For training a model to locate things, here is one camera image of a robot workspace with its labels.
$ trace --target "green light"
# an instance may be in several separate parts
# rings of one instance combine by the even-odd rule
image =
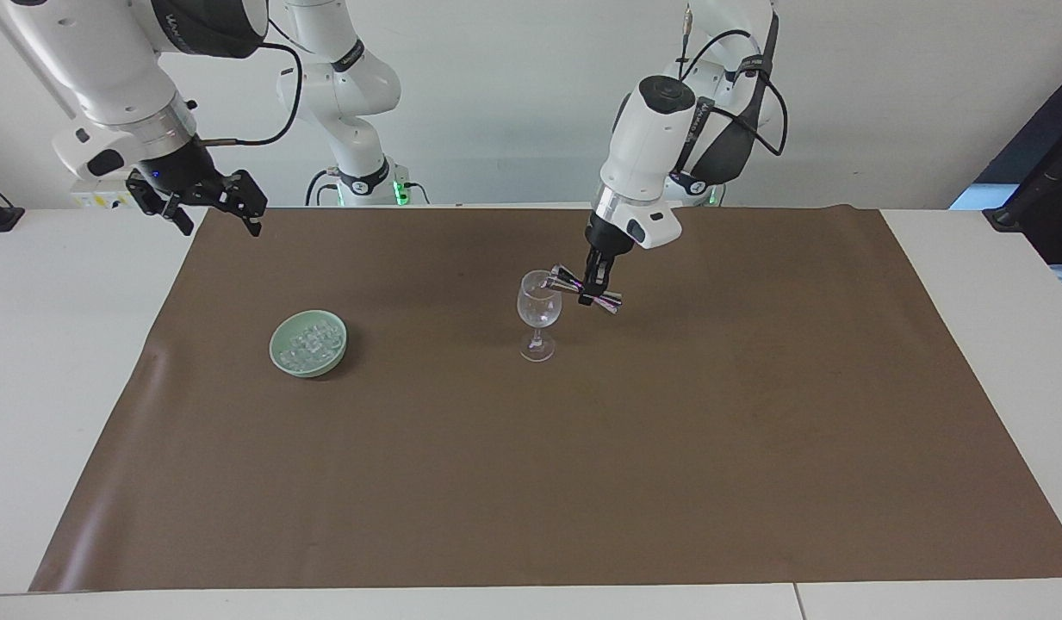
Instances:
[[[405,188],[401,182],[393,180],[393,193],[396,193],[396,203],[400,205],[400,207],[412,203],[412,195],[408,193],[408,188]]]

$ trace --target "brown mat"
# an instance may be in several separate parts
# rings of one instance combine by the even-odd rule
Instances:
[[[1062,576],[1062,526],[877,212],[691,209],[519,358],[585,212],[210,212],[32,590]],[[330,376],[272,367],[326,308]]]

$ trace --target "white table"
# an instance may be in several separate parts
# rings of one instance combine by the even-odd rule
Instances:
[[[583,207],[583,205],[551,205]],[[192,212],[200,221],[203,212]],[[1062,287],[978,212],[885,212],[1062,521]],[[22,592],[189,247],[139,212],[0,235],[0,592]],[[1016,322],[1016,317],[1023,321]],[[1062,618],[1062,580],[0,597],[0,618]]]

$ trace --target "bowl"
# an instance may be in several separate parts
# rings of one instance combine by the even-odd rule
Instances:
[[[329,322],[333,329],[340,330],[343,334],[343,345],[340,346],[335,357],[329,361],[324,362],[322,365],[315,366],[306,371],[295,371],[288,368],[282,365],[282,362],[278,359],[280,354],[286,349],[290,349],[290,341],[294,337],[298,337],[305,333],[313,326],[318,325],[319,322]],[[288,374],[288,376],[294,376],[297,378],[313,378],[323,376],[327,374],[330,369],[335,368],[343,360],[343,354],[346,354],[346,348],[349,345],[349,333],[346,330],[346,325],[343,323],[342,318],[338,317],[332,312],[326,310],[306,310],[305,312],[298,312],[291,317],[286,318],[278,329],[274,330],[274,334],[271,335],[271,361],[274,365],[282,373]]]

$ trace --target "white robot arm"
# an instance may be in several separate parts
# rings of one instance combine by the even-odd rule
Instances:
[[[585,228],[590,249],[581,305],[602,298],[618,255],[634,244],[650,249],[680,237],[672,209],[704,201],[715,185],[734,180],[755,141],[782,154],[783,144],[775,149],[756,133],[767,116],[764,94],[773,88],[780,22],[771,0],[692,0],[688,29],[690,12],[710,44],[686,69],[681,58],[675,75],[641,81],[618,114]],[[703,58],[707,51],[717,64]]]
[[[392,110],[400,102],[400,81],[354,30],[341,0],[285,0],[297,44],[322,62],[303,68],[298,116],[319,128],[337,163],[345,204],[396,204],[408,201],[408,170],[381,150],[377,131],[359,117]],[[293,105],[294,76],[284,71],[278,96]]]
[[[7,12],[82,108],[80,122],[53,140],[67,168],[97,179],[135,165],[129,188],[144,212],[189,235],[181,204],[208,205],[258,235],[267,196],[246,171],[217,172],[189,114],[193,104],[157,54],[247,57],[267,36],[267,0],[7,0]]]
[[[22,38],[82,108],[76,125],[53,140],[67,168],[90,180],[135,165],[129,189],[149,216],[189,235],[193,224],[181,205],[208,205],[240,217],[258,235],[267,196],[246,171],[217,172],[207,147],[272,139],[201,140],[189,113],[195,103],[177,93],[157,56],[244,58],[258,48],[290,50],[263,42],[267,0],[3,1]],[[396,74],[365,51],[342,0],[284,1],[303,46],[325,62],[304,66],[303,78],[282,71],[282,99],[293,106],[303,81],[298,116],[326,134],[355,203],[396,202],[394,189],[404,188],[394,180],[408,180],[408,172],[386,158],[376,131],[358,119],[397,105]]]

